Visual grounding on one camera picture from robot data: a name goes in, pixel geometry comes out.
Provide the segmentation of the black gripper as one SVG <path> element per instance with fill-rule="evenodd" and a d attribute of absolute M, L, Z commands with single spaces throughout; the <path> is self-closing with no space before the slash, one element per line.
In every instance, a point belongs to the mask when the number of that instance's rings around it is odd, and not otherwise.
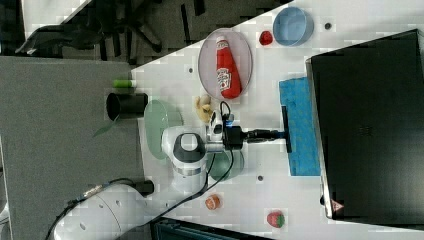
<path fill-rule="evenodd" d="M 245 139 L 247 143 L 261 143 L 285 137 L 285 132 L 277 130 L 255 129 L 246 134 L 240 126 L 232 126 L 224 128 L 223 144 L 226 150 L 241 150 Z"/>

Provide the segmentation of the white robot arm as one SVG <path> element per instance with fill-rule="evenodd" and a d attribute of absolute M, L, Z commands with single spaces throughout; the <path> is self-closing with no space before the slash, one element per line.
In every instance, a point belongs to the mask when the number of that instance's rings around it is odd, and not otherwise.
<path fill-rule="evenodd" d="M 85 194 L 52 229 L 53 240 L 116 240 L 136 227 L 203 194 L 208 187 L 207 158 L 212 153 L 240 150 L 245 143 L 289 139 L 285 131 L 243 131 L 239 126 L 170 127 L 163 131 L 161 150 L 172 167 L 170 185 L 145 197 L 126 184 L 106 184 Z"/>

